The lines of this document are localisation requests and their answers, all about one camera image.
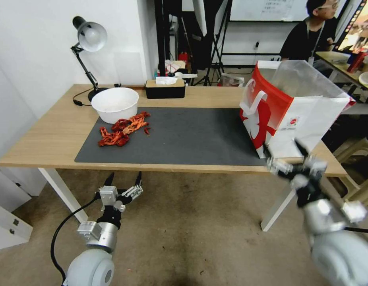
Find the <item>wooden table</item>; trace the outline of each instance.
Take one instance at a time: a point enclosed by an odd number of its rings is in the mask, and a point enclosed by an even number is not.
[[[363,85],[359,82],[360,71],[356,73],[349,73],[347,71],[350,65],[347,64],[348,59],[344,54],[339,52],[317,52],[316,54],[333,69],[329,80],[334,81],[338,73],[340,73],[353,84],[368,90],[368,85]],[[345,60],[346,63],[337,63],[339,60]]]
[[[91,107],[76,106],[72,102],[75,94],[88,88],[89,85],[73,85],[0,160],[1,166],[38,168],[71,211],[77,210],[80,205],[55,168],[269,174],[265,166],[77,163],[74,159],[98,119],[96,111]],[[140,96],[140,107],[238,108],[242,95],[242,89],[238,87],[186,87],[183,99],[150,100],[144,90],[137,92]],[[86,94],[83,94],[77,99],[86,98]],[[346,175],[345,170],[322,142],[313,153],[328,162],[326,176]],[[264,230],[274,223],[293,196],[293,191],[284,191],[270,214],[263,220]],[[84,211],[78,212],[76,217],[80,222],[87,220]]]

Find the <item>table leg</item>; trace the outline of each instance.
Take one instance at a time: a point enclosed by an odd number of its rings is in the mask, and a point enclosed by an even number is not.
[[[338,72],[336,70],[333,70],[330,76],[328,77],[328,79],[334,82],[334,79],[336,78],[337,75],[338,75]]]
[[[46,178],[49,184],[53,187],[56,193],[60,196],[66,206],[73,212],[81,207],[77,199],[74,197],[72,192],[69,190],[61,176],[58,174],[56,169],[50,168],[38,168],[42,175]],[[87,214],[84,210],[75,214],[79,222],[85,222],[88,219]]]
[[[279,215],[283,212],[285,207],[289,204],[291,199],[295,196],[295,191],[289,185],[282,191],[281,196],[277,199],[268,214],[261,222],[262,231],[266,232],[273,225]]]
[[[354,94],[356,88],[357,88],[357,86],[353,84],[351,86],[350,90],[348,91],[348,95],[352,97],[352,95]]]

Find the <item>red bottle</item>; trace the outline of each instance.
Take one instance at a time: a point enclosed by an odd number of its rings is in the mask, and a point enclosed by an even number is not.
[[[363,63],[363,60],[366,57],[366,55],[368,55],[368,52],[360,52],[356,56],[356,58],[354,59],[354,61],[352,62],[352,64],[349,66],[349,68],[347,69],[347,71],[349,73],[356,73],[356,71],[358,70],[358,68],[360,67],[360,65]]]
[[[182,52],[179,54],[178,60],[185,61],[185,63],[188,62],[188,54],[186,52]]]

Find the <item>shopping bag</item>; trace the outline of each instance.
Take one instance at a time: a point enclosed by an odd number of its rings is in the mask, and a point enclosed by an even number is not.
[[[276,70],[271,83],[262,69]],[[264,143],[274,157],[301,157],[294,139],[314,149],[339,114],[353,104],[306,61],[259,61],[245,86],[240,117],[260,158]]]

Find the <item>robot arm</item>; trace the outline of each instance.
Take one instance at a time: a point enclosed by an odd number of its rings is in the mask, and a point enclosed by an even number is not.
[[[277,161],[267,146],[264,152],[269,170],[288,179],[296,191],[316,267],[333,286],[368,286],[368,242],[345,230],[349,224],[362,221],[366,209],[358,201],[346,202],[341,209],[333,205],[320,187],[326,162],[295,143],[304,156],[301,164]]]
[[[99,188],[103,215],[94,221],[80,224],[77,232],[86,239],[89,248],[77,256],[69,266],[64,286],[108,286],[114,276],[112,253],[120,229],[121,214],[134,199],[143,192],[141,172],[134,186],[128,190],[117,190],[111,186],[114,173]]]

